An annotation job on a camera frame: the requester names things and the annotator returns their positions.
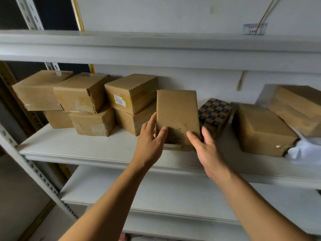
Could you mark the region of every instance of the white plastic bag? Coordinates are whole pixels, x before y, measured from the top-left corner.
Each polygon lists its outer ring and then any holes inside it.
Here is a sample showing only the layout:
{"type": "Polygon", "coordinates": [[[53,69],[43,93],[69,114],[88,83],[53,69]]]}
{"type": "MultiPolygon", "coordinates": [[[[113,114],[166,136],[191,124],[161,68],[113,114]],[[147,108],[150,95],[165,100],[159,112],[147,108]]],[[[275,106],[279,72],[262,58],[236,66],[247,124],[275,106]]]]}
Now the white plastic bag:
{"type": "Polygon", "coordinates": [[[304,137],[300,132],[292,129],[300,140],[295,147],[289,149],[285,158],[294,164],[321,166],[321,138],[304,137]]]}

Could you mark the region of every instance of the forearm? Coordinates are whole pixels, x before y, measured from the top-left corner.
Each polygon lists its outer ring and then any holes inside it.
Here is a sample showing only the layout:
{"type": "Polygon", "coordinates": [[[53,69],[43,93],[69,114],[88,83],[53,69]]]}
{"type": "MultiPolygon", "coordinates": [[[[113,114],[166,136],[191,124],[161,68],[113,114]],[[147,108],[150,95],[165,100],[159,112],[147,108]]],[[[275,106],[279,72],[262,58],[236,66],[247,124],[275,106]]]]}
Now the forearm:
{"type": "Polygon", "coordinates": [[[117,241],[146,172],[147,169],[130,164],[60,241],[117,241]]]}
{"type": "Polygon", "coordinates": [[[252,241],[313,240],[280,214],[249,183],[232,170],[217,184],[252,241]]]}

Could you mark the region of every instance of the hand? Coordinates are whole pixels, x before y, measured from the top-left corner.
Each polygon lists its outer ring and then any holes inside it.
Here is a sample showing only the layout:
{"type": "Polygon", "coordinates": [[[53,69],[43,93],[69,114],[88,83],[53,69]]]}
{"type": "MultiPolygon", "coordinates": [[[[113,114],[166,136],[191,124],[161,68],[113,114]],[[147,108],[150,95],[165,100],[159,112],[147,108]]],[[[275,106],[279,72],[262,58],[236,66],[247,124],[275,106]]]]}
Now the hand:
{"type": "Polygon", "coordinates": [[[154,137],[156,124],[156,113],[150,120],[142,125],[141,133],[138,137],[136,150],[131,164],[142,167],[146,170],[157,162],[163,152],[163,146],[168,133],[168,127],[163,127],[158,136],[154,137]]]}
{"type": "Polygon", "coordinates": [[[224,178],[229,168],[217,151],[215,142],[207,128],[202,127],[202,134],[204,136],[204,143],[191,131],[187,132],[187,137],[195,147],[197,156],[207,176],[217,183],[217,181],[224,178]]]}

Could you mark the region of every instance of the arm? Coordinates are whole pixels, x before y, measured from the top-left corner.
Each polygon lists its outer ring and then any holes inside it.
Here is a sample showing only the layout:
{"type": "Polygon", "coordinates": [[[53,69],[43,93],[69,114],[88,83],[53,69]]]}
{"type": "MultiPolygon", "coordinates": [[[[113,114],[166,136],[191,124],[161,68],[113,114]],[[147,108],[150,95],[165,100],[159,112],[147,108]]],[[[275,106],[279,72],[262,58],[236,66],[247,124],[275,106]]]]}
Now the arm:
{"type": "Polygon", "coordinates": [[[129,166],[59,241],[118,241],[139,184],[163,151],[168,129],[163,127],[155,139],[155,123],[156,113],[143,124],[129,166]]]}
{"type": "Polygon", "coordinates": [[[231,170],[218,153],[215,142],[203,127],[202,143],[187,132],[204,170],[223,192],[237,218],[253,241],[311,241],[308,234],[271,206],[250,184],[231,170]]]}

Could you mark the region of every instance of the perforated metal post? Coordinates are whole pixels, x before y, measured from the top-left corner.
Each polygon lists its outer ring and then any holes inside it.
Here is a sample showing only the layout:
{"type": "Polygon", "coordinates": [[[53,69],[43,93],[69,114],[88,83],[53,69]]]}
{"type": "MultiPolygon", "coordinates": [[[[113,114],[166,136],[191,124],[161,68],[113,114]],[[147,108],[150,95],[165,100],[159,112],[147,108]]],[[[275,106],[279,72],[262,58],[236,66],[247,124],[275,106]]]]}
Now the perforated metal post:
{"type": "MultiPolygon", "coordinates": [[[[16,0],[29,29],[43,30],[42,22],[33,0],[16,0]]],[[[58,63],[45,62],[48,70],[60,70],[58,63]]]]}
{"type": "Polygon", "coordinates": [[[59,191],[55,189],[45,175],[36,167],[34,162],[26,160],[22,155],[20,155],[15,148],[17,146],[17,142],[1,124],[0,145],[68,216],[74,220],[78,219],[78,215],[70,208],[70,206],[59,199],[59,191]]]}

